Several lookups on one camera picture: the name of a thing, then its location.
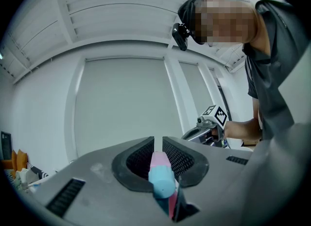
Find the pink object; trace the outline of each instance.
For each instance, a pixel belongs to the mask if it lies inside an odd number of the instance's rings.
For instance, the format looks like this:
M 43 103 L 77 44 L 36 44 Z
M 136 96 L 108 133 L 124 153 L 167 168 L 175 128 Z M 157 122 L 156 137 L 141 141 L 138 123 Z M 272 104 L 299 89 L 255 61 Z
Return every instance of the pink object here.
M 169 158 L 167 158 L 167 155 L 165 152 L 153 152 L 152 153 L 150 170 L 151 168 L 156 167 L 156 166 L 171 167 L 171 163 L 169 161 Z
M 175 204 L 177 201 L 177 192 L 175 191 L 172 196 L 169 197 L 169 218 L 172 219 L 174 216 Z

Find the person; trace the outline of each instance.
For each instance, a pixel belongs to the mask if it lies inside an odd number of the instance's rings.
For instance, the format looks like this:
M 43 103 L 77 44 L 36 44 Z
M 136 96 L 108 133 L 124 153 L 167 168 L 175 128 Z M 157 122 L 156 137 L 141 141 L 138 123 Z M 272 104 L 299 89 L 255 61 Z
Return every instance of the person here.
M 178 15 L 198 44 L 243 43 L 253 118 L 228 121 L 224 138 L 271 139 L 293 125 L 278 87 L 310 39 L 288 0 L 188 0 Z

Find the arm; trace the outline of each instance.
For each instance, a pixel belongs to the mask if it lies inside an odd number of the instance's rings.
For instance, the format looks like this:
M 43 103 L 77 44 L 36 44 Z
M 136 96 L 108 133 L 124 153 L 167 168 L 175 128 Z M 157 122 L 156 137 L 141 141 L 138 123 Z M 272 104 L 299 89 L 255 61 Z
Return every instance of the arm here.
M 253 98 L 253 119 L 247 122 L 227 122 L 225 138 L 257 140 L 261 138 L 258 122 L 259 102 Z

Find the black mesh grille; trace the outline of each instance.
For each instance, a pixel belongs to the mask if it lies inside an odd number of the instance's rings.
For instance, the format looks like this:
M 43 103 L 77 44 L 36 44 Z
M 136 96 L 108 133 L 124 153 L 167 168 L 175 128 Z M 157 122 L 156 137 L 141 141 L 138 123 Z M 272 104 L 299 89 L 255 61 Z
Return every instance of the black mesh grille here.
M 194 164 L 194 158 L 190 154 L 181 151 L 165 139 L 163 139 L 163 152 L 169 158 L 176 180 Z
M 246 165 L 248 160 L 245 158 L 239 158 L 239 157 L 234 157 L 234 156 L 229 156 L 226 158 L 226 160 L 241 164 L 241 165 Z
M 84 181 L 73 178 L 48 204 L 47 209 L 62 217 L 84 184 Z
M 148 180 L 148 172 L 152 153 L 154 152 L 154 139 L 148 144 L 133 152 L 126 160 L 126 166 L 132 173 Z

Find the white roller shade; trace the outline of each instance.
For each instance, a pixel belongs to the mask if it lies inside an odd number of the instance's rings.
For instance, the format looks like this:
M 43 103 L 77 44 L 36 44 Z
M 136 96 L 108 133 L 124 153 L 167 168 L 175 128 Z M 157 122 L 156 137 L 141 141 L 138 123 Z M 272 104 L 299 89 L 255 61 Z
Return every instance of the white roller shade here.
M 78 155 L 132 139 L 181 137 L 181 125 L 163 60 L 87 62 L 75 109 Z
M 180 63 L 189 85 L 198 116 L 213 105 L 207 86 L 197 65 Z

